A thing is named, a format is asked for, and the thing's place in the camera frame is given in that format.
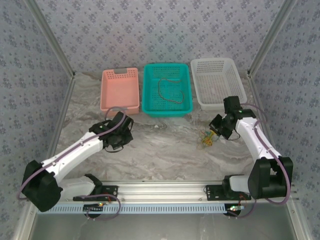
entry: patterned wallpaper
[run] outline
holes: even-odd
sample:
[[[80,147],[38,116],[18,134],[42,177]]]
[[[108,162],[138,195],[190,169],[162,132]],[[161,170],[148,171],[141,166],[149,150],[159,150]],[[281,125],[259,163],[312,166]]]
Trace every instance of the patterned wallpaper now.
[[[37,0],[73,70],[228,57],[248,69],[283,0]]]
[[[294,161],[312,234],[320,240],[320,2],[299,0],[254,77],[276,147]]]
[[[69,78],[24,2],[0,9],[0,239],[10,240],[25,166],[46,157]]]

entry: salmon plastic basket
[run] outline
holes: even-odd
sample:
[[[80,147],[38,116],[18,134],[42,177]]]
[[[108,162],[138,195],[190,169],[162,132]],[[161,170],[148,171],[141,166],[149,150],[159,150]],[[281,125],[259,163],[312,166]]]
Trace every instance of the salmon plastic basket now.
[[[110,69],[102,72],[100,109],[105,113],[111,107],[125,109],[126,115],[139,113],[138,69],[135,67]],[[109,117],[117,110],[111,110]]]

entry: white plastic basket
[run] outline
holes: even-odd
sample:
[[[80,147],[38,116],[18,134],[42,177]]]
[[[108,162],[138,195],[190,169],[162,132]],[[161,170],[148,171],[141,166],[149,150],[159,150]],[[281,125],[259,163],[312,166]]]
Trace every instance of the white plastic basket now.
[[[191,61],[191,71],[202,110],[224,109],[224,99],[228,96],[238,96],[241,104],[247,102],[244,86],[232,59],[194,59]]]

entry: marble surface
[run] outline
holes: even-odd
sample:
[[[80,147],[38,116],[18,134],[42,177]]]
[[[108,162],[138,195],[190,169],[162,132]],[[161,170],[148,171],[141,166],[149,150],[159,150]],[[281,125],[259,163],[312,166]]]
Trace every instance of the marble surface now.
[[[142,78],[140,70],[140,95]],[[248,80],[243,77],[242,82],[248,103],[254,103]],[[241,138],[227,141],[220,137],[211,147],[198,147],[200,130],[208,129],[210,121],[223,111],[202,111],[193,83],[191,85],[191,113],[179,118],[153,118],[143,113],[140,106],[140,113],[131,115],[134,120],[133,141],[118,153],[102,150],[92,155],[73,169],[67,178],[91,173],[101,180],[199,181],[222,180],[225,175],[250,173],[254,162]],[[56,153],[81,138],[93,124],[103,121],[100,87],[100,74],[75,75],[75,86]]]

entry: brown cord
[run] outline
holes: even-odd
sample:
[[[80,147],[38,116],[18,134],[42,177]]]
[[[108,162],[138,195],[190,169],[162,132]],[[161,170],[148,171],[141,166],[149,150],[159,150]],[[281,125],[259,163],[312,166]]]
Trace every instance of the brown cord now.
[[[179,80],[179,81],[172,81],[172,80],[169,80],[169,79],[166,79],[166,78],[163,77],[158,81],[158,94],[162,99],[167,100],[169,102],[176,103],[176,104],[182,104],[184,102],[184,100],[185,100],[185,95],[181,90],[180,90],[180,92],[182,93],[182,101],[175,101],[175,100],[171,100],[171,99],[166,99],[161,95],[161,93],[160,93],[160,82],[161,82],[161,80],[167,80],[168,82],[178,84],[178,83],[180,83],[182,81],[182,79]]]

